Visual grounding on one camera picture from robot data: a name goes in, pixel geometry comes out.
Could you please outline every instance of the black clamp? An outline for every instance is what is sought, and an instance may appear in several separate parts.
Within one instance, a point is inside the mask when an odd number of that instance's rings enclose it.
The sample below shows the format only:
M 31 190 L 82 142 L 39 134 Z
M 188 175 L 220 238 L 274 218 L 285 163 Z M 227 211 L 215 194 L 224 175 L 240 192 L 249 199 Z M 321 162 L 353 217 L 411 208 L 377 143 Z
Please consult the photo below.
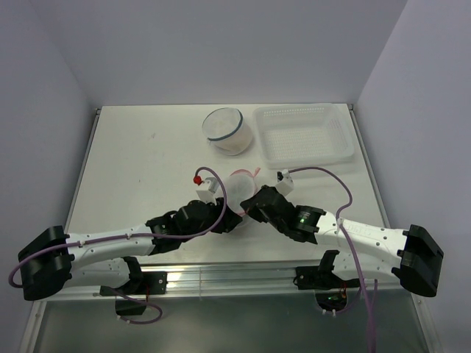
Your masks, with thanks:
M 333 261 L 338 254 L 340 254 L 339 250 L 327 250 L 322 256 L 319 266 L 296 267 L 296 277 L 293 279 L 293 283 L 299 290 L 360 287 L 359 279 L 344 281 L 332 273 Z
M 404 250 L 399 250 L 400 268 L 392 273 L 408 291 L 420 296 L 436 296 L 442 269 L 443 251 L 425 228 L 411 225 L 404 231 L 407 237 Z

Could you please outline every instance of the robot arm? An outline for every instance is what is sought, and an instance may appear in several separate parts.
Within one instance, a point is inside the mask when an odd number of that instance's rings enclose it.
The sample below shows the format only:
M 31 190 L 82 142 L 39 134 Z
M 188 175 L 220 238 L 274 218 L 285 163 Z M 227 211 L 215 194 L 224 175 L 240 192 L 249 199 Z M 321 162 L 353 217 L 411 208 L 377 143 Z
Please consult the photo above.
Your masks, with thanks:
M 410 230 L 386 229 L 361 224 L 311 206 L 294 206 L 284 195 L 292 180 L 288 173 L 279 175 L 275 187 L 263 186 L 251 199 L 241 203 L 247 215 L 256 221 L 270 223 L 292 240 L 331 248 L 321 265 L 298 279 L 304 289 L 333 289 L 348 284 L 358 287 L 349 244 L 340 224 L 347 230 L 355 250 L 360 253 L 366 279 L 388 280 L 398 277 L 400 284 L 412 293 L 435 296 L 443 251 L 428 232 L 412 225 Z
M 193 200 L 178 211 L 168 212 L 127 229 L 65 234 L 62 227 L 48 228 L 18 253 L 21 262 L 32 254 L 59 247 L 21 266 L 24 298 L 45 299 L 62 288 L 88 285 L 105 285 L 119 289 L 124 294 L 134 293 L 142 283 L 143 274 L 133 256 L 176 250 L 182 243 L 192 239 L 193 235 L 215 224 L 222 214 L 224 200 L 215 199 L 213 189 L 213 178 L 207 178 L 199 182 L 197 193 L 200 199 L 208 203 Z M 241 222 L 242 217 L 226 207 L 221 221 L 211 232 L 230 232 Z

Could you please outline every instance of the glass panel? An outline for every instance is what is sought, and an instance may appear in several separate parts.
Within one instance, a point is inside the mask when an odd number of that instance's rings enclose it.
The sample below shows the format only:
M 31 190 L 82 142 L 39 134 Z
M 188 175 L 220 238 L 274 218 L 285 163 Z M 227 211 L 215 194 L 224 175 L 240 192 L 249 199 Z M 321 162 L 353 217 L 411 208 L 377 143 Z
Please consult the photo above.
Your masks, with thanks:
M 323 316 L 312 293 L 157 302 L 162 321 L 145 326 L 117 321 L 112 301 L 50 302 L 35 352 L 366 351 L 363 301 L 337 318 Z M 378 292 L 375 318 L 379 352 L 427 351 L 409 292 Z

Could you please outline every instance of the black bracket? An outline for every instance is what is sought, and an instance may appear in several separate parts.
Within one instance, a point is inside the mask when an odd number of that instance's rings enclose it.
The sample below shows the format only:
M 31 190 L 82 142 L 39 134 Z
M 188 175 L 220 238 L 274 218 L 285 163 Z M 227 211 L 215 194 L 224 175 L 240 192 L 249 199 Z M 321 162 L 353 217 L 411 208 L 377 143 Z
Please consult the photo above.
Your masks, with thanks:
M 443 251 L 425 228 L 411 225 L 406 237 L 404 250 L 399 250 L 400 268 L 392 273 L 400 279 L 400 284 L 409 292 L 420 296 L 436 296 L 442 270 Z
M 140 285 L 132 293 L 136 296 L 155 296 L 165 294 L 167 288 L 167 273 L 165 271 L 143 272 Z M 100 296 L 115 296 L 108 287 L 100 288 Z
M 299 290 L 319 289 L 330 290 L 334 288 L 358 288 L 358 279 L 344 281 L 332 273 L 333 261 L 339 254 L 339 250 L 327 250 L 321 259 L 319 266 L 296 267 L 296 277 L 293 283 Z

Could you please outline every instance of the white plastic tray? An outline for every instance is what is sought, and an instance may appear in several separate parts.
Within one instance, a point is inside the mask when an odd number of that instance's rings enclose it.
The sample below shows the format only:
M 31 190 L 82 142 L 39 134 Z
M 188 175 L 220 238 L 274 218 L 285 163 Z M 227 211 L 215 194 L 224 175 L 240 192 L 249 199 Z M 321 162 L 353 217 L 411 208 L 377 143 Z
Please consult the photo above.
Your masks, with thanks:
M 352 137 L 334 104 L 264 107 L 253 114 L 269 168 L 326 165 L 353 156 Z

